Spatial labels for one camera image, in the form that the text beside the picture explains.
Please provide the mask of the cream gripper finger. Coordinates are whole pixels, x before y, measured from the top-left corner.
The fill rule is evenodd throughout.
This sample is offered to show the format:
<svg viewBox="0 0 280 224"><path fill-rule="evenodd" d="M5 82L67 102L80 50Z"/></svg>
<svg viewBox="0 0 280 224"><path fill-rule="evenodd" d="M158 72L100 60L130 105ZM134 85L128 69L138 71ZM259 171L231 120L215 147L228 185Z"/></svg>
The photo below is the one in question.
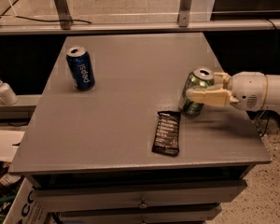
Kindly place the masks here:
<svg viewBox="0 0 280 224"><path fill-rule="evenodd" d="M212 105L212 106L225 106L230 104L237 104L239 99L232 95L231 91L226 89L219 90L197 90L187 89L186 96L195 103Z"/></svg>
<svg viewBox="0 0 280 224"><path fill-rule="evenodd" d="M214 73L214 81L215 85L226 87L228 85L228 81L231 76L225 72L215 72Z"/></svg>

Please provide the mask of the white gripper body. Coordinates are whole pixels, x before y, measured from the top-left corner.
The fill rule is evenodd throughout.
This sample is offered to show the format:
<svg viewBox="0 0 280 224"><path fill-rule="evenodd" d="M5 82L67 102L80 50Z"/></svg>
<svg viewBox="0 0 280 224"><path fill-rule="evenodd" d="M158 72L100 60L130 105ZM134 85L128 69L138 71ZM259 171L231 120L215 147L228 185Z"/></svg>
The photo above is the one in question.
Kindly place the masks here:
<svg viewBox="0 0 280 224"><path fill-rule="evenodd" d="M228 81L228 89L236 101L231 105L245 111L262 109L267 90L267 78L260 72L241 72Z"/></svg>

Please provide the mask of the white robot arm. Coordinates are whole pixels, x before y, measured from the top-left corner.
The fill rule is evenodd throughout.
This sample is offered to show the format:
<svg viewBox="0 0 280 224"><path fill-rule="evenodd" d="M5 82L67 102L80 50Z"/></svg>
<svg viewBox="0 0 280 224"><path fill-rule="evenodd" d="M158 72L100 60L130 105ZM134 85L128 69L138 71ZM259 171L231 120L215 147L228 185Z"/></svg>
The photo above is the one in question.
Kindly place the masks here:
<svg viewBox="0 0 280 224"><path fill-rule="evenodd" d="M215 84L190 88L187 97L196 103L233 107L244 111L270 110L280 115L280 75L240 72L215 73Z"/></svg>

